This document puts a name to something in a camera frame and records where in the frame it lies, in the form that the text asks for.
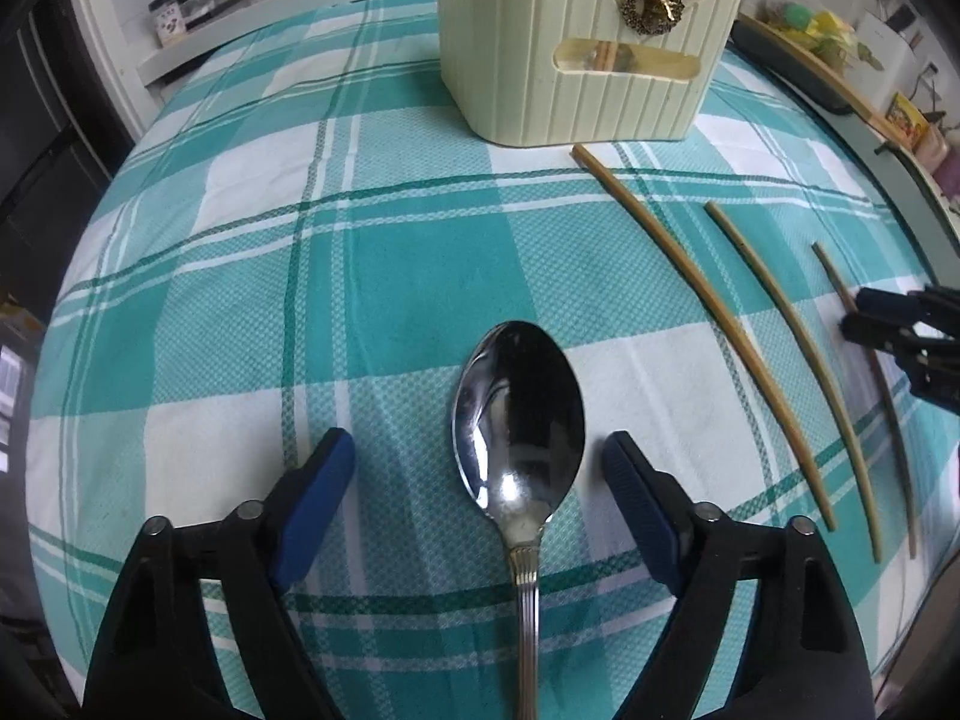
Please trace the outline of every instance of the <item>screw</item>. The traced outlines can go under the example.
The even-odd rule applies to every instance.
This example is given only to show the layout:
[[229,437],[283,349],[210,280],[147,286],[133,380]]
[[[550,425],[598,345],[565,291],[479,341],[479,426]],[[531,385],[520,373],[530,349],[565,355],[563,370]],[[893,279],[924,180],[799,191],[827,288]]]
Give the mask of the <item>screw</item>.
[[263,514],[263,504],[260,501],[244,501],[237,507],[237,517],[240,519],[257,519]]
[[790,520],[793,529],[801,536],[813,536],[817,532],[817,526],[809,517],[793,517]]
[[694,506],[693,514],[696,514],[700,519],[707,520],[707,522],[717,522],[720,517],[723,517],[723,511],[720,507],[709,501],[703,501]]
[[163,533],[163,529],[170,524],[170,520],[166,517],[151,517],[146,522],[143,523],[143,533],[147,536],[157,536],[159,533]]

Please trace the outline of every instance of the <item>spoon handle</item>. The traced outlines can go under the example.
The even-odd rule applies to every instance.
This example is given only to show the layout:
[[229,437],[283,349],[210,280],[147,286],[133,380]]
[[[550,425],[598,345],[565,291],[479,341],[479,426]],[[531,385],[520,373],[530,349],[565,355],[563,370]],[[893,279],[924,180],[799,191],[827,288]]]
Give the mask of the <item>spoon handle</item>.
[[539,546],[510,550],[517,588],[517,720],[536,720],[536,672],[539,646]]

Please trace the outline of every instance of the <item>spoon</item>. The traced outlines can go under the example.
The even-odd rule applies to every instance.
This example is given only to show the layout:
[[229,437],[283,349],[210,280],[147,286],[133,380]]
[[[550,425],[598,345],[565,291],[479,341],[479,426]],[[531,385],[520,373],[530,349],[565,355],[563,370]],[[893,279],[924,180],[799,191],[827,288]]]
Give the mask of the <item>spoon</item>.
[[453,453],[473,501],[500,531],[517,589],[517,720],[536,720],[539,545],[584,454],[584,404],[563,351],[529,322],[474,349],[453,402]]

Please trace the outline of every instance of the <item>white shelf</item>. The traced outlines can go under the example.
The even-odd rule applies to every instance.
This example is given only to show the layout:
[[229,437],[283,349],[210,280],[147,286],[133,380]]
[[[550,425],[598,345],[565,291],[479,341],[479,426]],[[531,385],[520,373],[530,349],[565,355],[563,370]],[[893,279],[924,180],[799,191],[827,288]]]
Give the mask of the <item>white shelf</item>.
[[137,65],[137,72],[143,85],[147,86],[191,59],[217,49],[255,29],[261,29],[263,26],[324,5],[352,1],[357,0],[242,1],[234,9],[199,26],[173,45],[146,56]]

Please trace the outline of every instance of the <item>tablecloth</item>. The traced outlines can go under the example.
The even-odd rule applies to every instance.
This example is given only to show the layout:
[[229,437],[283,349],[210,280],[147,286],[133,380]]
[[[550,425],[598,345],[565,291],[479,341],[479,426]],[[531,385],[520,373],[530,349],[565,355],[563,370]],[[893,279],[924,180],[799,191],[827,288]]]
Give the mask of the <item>tablecloth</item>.
[[[301,14],[216,52],[163,110],[83,235],[32,401],[28,513],[48,623],[80,688],[143,520],[223,517],[302,463],[328,427],[354,482],[284,597],[347,718],[507,718],[515,618],[496,529],[448,435],[460,366],[505,319],[568,354],[587,452],[542,551],[541,711],[606,720],[673,599],[613,504],[597,448],[632,432],[694,500],[782,525],[816,508],[762,398],[688,285],[569,149],[469,131],[440,81],[436,0]],[[862,351],[810,245],[851,285],[925,282],[870,180],[793,101],[723,56],[688,138],[597,143],[743,322],[796,410],[840,523],[827,535],[868,657],[882,664],[958,522],[957,419],[889,361],[919,498],[904,498]],[[706,216],[766,260],[841,381],[871,465],[884,564],[824,397],[760,284]],[[700,709],[733,678],[741,583]],[[234,703],[257,712],[215,583],[203,586]]]

